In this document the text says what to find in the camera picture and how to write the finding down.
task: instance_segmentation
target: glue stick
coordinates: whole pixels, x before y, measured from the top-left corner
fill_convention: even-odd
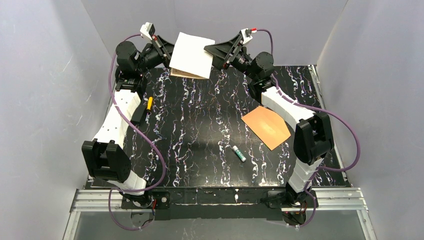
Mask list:
[[[232,149],[234,150],[235,154],[237,154],[238,158],[244,163],[246,162],[245,156],[243,156],[242,152],[237,148],[237,146],[233,146]]]

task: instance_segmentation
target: gray wall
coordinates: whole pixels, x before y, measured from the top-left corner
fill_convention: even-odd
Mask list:
[[[422,239],[424,2],[349,1],[318,61],[326,107],[358,132],[361,187],[377,238]],[[343,161],[355,156],[334,124]]]
[[[0,1],[1,239],[61,239],[110,56],[79,0]]]
[[[276,65],[316,64],[346,1],[82,0],[110,54],[145,22],[154,23],[156,33],[172,43],[179,32],[218,43],[240,29],[265,28],[273,34]],[[139,48],[146,44],[138,42]],[[270,51],[269,38],[257,33],[248,52],[255,57],[262,51]]]

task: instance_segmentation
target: black marble table surface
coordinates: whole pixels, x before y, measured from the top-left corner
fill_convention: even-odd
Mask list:
[[[300,103],[320,107],[307,66],[278,66],[275,76],[281,89]],[[294,132],[279,147],[269,148],[245,125],[242,116],[259,103],[248,93],[248,79],[230,67],[213,69],[210,79],[170,76],[166,68],[155,68],[142,99],[153,97],[152,114],[139,129],[160,150],[166,162],[166,177],[159,187],[282,187],[295,166]],[[141,136],[128,128],[124,151],[132,170],[150,184],[162,173],[161,162]],[[247,158],[241,162],[232,146]],[[339,168],[335,151],[323,164]],[[314,186],[346,186],[339,172],[320,170]],[[95,179],[92,187],[106,187]]]

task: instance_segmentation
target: purple cable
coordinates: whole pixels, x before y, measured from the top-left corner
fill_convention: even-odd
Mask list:
[[[274,42],[273,42],[273,36],[271,35],[271,32],[266,29],[257,29],[258,32],[266,32],[269,36],[269,40],[271,41],[271,54],[274,54]]]
[[[274,43],[273,43],[273,36],[271,35],[271,32],[266,30],[266,29],[258,29],[258,32],[267,32],[269,35],[269,40],[271,41],[271,54],[273,54],[274,51]],[[345,121],[343,120],[340,116],[338,116],[337,114],[319,108],[319,107],[314,107],[314,106],[308,106],[308,105],[304,105],[304,104],[300,104],[297,102],[292,101],[291,99],[287,98],[282,92],[281,89],[278,85],[278,80],[276,79],[276,77],[274,76],[274,74],[271,74],[272,78],[275,81],[275,88],[277,89],[277,93],[286,101],[288,101],[291,104],[294,104],[295,106],[298,107],[302,107],[302,108],[306,108],[309,110],[313,110],[313,111],[319,111],[319,112],[323,112],[326,114],[329,114],[333,117],[335,117],[337,120],[339,120],[342,124],[344,124],[346,126],[347,129],[349,129],[349,131],[352,133],[353,138],[355,139],[355,143],[356,143],[356,157],[355,160],[352,162],[351,165],[349,165],[348,167],[345,168],[341,168],[341,169],[337,169],[337,168],[331,168],[331,167],[326,167],[326,166],[319,166],[316,168],[316,171],[312,174],[312,176],[309,178],[309,180],[306,182],[306,185],[304,186],[303,190],[305,191],[305,193],[310,196],[313,199],[313,210],[312,210],[312,214],[310,215],[309,219],[307,221],[304,222],[304,224],[299,225],[299,227],[304,227],[307,224],[309,224],[312,221],[312,218],[314,218],[315,216],[315,212],[317,210],[317,203],[315,202],[315,197],[308,191],[308,185],[309,182],[312,181],[315,178],[315,175],[317,175],[318,170],[323,169],[323,170],[327,170],[327,171],[333,171],[333,172],[345,172],[347,170],[352,169],[353,167],[355,167],[355,165],[359,162],[359,158],[361,156],[361,145],[359,143],[359,138],[358,135],[356,134],[356,132],[353,130],[353,128]]]
[[[131,36],[129,36],[129,37],[127,37],[127,38],[125,38],[124,39],[124,41],[126,41],[126,40],[128,40],[128,39],[130,39],[130,38],[133,38],[133,37],[137,37],[137,36],[140,36],[140,34],[134,34],[134,35],[131,35]],[[132,228],[132,227],[126,227],[126,226],[123,226],[123,225],[121,225],[116,219],[115,219],[115,217],[114,217],[114,215],[113,215],[113,213],[112,213],[112,209],[111,209],[111,197],[112,197],[112,191],[113,190],[117,190],[117,191],[119,191],[119,192],[121,192],[121,193],[123,193],[123,192],[126,192],[126,193],[136,193],[136,192],[143,192],[143,191],[148,191],[148,190],[150,190],[150,189],[153,189],[153,188],[155,188],[157,185],[159,185],[163,180],[164,180],[164,178],[165,178],[165,175],[166,175],[166,172],[167,172],[167,168],[166,168],[166,164],[165,164],[165,160],[164,160],[164,157],[162,156],[162,154],[159,152],[159,149],[155,146],[155,144],[146,136],[146,135],[144,135],[136,126],[134,126],[134,124],[132,124],[131,123],[131,121],[130,120],[128,120],[128,118],[122,113],[122,111],[121,111],[121,109],[117,106],[117,101],[115,100],[115,93],[114,93],[114,91],[112,90],[112,85],[113,85],[113,83],[112,83],[112,72],[113,72],[113,69],[114,69],[114,63],[115,63],[115,58],[116,58],[116,56],[117,56],[117,54],[114,52],[113,53],[113,56],[112,56],[112,63],[110,64],[110,71],[109,71],[109,76],[108,76],[108,85],[109,85],[109,93],[110,93],[110,97],[112,98],[112,102],[113,102],[113,105],[115,106],[115,108],[116,108],[116,110],[118,111],[118,113],[119,113],[119,115],[122,117],[122,119],[132,128],[132,129],[134,129],[136,132],[137,132],[137,134],[139,134],[152,148],[153,148],[153,150],[156,152],[156,154],[159,156],[159,159],[160,159],[160,162],[162,163],[162,176],[160,176],[160,179],[159,179],[159,181],[157,181],[155,184],[153,184],[153,185],[151,185],[151,186],[149,186],[149,187],[146,187],[146,188],[144,188],[144,189],[132,189],[132,190],[125,190],[125,191],[123,191],[122,189],[120,189],[120,188],[117,188],[117,187],[113,187],[113,188],[111,188],[110,189],[110,191],[109,191],[109,198],[108,198],[108,203],[107,203],[107,205],[108,205],[108,207],[109,207],[109,213],[110,213],[110,217],[112,218],[112,220],[115,222],[115,224],[116,225],[118,225],[119,227],[121,227],[121,228],[123,228],[123,229],[125,229],[125,230],[130,230],[130,231],[137,231],[137,230],[140,230],[140,229],[142,229],[142,228],[144,228],[144,227],[147,227],[149,224],[150,224],[150,222],[149,222],[149,224],[147,224],[147,225],[145,225],[145,226],[143,226],[143,227],[137,227],[137,228]]]

